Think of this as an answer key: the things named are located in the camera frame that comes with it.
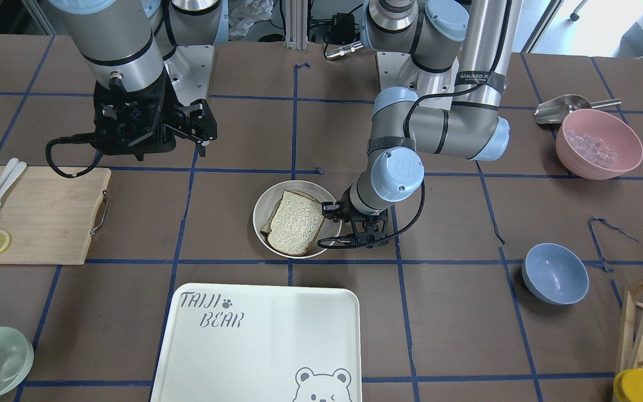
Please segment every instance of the bread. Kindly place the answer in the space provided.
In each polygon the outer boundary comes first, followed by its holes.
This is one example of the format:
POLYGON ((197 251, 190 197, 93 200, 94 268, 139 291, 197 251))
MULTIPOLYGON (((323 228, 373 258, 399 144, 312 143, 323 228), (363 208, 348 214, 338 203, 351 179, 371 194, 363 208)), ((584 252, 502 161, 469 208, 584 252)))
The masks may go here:
POLYGON ((323 223, 319 201, 301 191, 284 190, 260 232, 266 234, 267 242, 273 249, 299 257, 314 244, 323 223))

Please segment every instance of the metal scoop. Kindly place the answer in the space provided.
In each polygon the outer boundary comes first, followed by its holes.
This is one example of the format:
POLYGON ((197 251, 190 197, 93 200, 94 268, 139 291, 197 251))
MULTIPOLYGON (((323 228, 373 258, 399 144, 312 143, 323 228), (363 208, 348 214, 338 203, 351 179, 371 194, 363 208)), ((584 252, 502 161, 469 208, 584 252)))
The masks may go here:
POLYGON ((562 95, 547 102, 542 102, 535 110, 535 122, 539 125, 561 124, 568 114, 578 109, 599 109, 600 107, 617 106, 621 99, 610 99, 590 103, 579 95, 562 95))

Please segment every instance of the brown table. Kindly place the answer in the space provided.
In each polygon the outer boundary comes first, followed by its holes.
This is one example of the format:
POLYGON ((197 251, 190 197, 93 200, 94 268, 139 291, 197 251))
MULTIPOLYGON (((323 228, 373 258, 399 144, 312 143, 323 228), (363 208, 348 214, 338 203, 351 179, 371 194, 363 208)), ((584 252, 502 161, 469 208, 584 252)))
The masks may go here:
MULTIPOLYGON (((503 158, 476 165, 424 155, 426 209, 397 245, 288 261, 258 242, 252 207, 295 177, 339 196, 364 169, 375 59, 328 63, 313 44, 309 53, 219 46, 209 97, 219 139, 208 155, 194 158, 180 141, 142 163, 103 158, 112 206, 87 264, 0 266, 0 326, 36 347, 26 382, 0 400, 147 400, 166 300, 188 282, 353 290, 366 400, 609 400, 618 290, 643 277, 643 165, 618 180, 570 176, 554 153, 556 133, 531 115, 561 94, 618 97, 621 110, 609 112, 643 142, 643 61, 513 54, 508 79, 503 158), (589 294, 574 306, 540 302, 522 283, 521 259, 534 244, 557 242, 596 263, 591 216, 641 241, 596 226, 614 272, 588 267, 589 294)), ((91 131, 93 88, 68 37, 0 36, 0 165, 45 165, 48 140, 91 131)), ((67 165, 93 155, 59 148, 54 157, 67 165)), ((418 196, 398 204, 397 225, 417 206, 418 196)))

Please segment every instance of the bear drawing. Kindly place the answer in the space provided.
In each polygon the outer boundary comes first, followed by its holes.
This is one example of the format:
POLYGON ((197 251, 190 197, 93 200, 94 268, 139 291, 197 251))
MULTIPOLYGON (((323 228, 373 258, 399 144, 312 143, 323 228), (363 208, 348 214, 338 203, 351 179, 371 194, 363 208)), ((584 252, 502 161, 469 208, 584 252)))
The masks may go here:
POLYGON ((296 372, 296 396, 293 402, 352 402, 349 371, 338 368, 333 374, 314 374, 308 367, 296 372))

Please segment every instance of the plastic bag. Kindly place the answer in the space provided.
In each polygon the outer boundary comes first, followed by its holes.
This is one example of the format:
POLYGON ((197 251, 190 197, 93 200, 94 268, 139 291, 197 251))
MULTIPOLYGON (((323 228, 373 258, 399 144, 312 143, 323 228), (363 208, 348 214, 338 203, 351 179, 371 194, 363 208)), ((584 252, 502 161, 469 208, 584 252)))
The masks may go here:
POLYGON ((229 0, 230 39, 242 39, 257 21, 270 20, 273 0, 229 0))

